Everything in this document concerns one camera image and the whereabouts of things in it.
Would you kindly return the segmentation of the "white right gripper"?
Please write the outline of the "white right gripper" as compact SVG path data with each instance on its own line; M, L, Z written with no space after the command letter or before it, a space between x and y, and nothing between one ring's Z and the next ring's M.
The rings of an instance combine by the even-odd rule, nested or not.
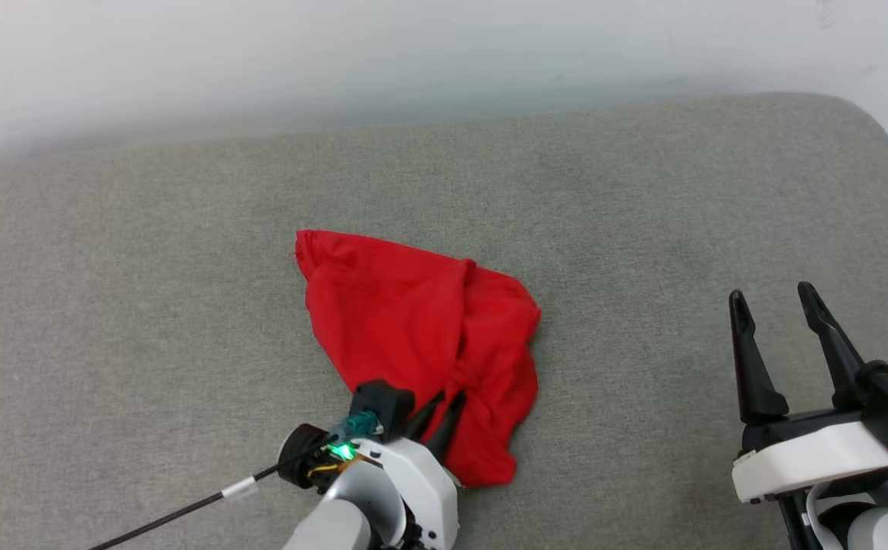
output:
M820 293L808 281L797 292L808 327L818 336L831 374L831 402L859 409L867 391L857 379L864 360ZM755 340L756 325L741 290L728 296L741 452L731 468L738 501L761 501L813 485L888 471L888 447L862 423L862 411L825 409L789 415Z

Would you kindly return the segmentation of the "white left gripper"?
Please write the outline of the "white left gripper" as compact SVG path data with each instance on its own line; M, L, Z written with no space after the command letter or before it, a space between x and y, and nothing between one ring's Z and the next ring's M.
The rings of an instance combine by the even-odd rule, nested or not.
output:
M317 490L321 500L295 526L286 549L451 549L459 534L458 491L446 460L466 394L441 390L413 414L406 438L387 445L356 439L330 445L328 432L302 424L277 459L280 478ZM419 442L426 442L426 447Z

